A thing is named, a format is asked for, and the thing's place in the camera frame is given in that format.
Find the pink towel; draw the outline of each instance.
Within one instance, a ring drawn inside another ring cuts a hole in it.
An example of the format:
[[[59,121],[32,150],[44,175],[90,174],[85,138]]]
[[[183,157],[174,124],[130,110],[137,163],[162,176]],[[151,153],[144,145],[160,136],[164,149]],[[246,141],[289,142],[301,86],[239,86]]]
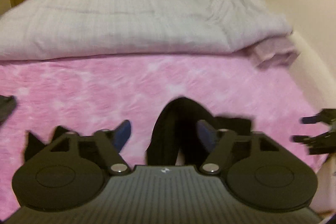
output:
[[[268,68],[291,65],[299,56],[293,42],[287,37],[272,37],[262,40],[246,49],[250,60],[257,67]]]

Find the black pants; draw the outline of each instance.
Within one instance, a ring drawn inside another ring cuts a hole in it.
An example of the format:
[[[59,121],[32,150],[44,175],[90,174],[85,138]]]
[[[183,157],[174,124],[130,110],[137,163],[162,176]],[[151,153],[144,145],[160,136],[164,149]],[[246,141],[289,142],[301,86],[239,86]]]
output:
[[[199,120],[205,120],[215,129],[226,128],[239,135],[249,135],[252,125],[249,119],[213,117],[199,103],[185,97],[177,98],[165,106],[155,123],[147,149],[147,164],[175,165],[181,149],[185,164],[199,168],[209,155],[197,137]]]

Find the white duvet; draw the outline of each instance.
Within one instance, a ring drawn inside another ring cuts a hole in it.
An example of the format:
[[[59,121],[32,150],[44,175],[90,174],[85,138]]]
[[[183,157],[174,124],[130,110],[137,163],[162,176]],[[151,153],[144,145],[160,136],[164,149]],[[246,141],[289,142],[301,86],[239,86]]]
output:
[[[26,0],[0,18],[0,60],[229,53],[291,32],[261,0]]]

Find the gray ribbed platform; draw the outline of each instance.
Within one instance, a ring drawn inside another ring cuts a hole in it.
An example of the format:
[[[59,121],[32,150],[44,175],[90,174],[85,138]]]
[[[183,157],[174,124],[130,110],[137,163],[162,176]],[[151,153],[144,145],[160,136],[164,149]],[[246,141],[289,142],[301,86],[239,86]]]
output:
[[[91,202],[57,213],[23,207],[6,224],[316,224],[308,208],[266,213],[235,200],[216,177],[194,167],[138,166],[134,173],[112,178]]]

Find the pink bedsheet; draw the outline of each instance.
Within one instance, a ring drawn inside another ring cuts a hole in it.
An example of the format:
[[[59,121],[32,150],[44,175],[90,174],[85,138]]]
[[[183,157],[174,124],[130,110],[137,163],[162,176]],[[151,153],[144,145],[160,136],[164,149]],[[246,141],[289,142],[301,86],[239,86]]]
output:
[[[82,134],[132,123],[122,151],[130,165],[144,164],[154,123],[164,105],[185,95],[213,114],[255,118],[263,131],[317,170],[325,157],[308,156],[293,134],[317,135],[323,125],[300,125],[315,114],[283,67],[259,70],[247,58],[216,56],[107,56],[0,65],[0,94],[18,107],[0,128],[0,218],[17,208],[11,178],[22,164],[25,130],[47,142],[56,125]]]

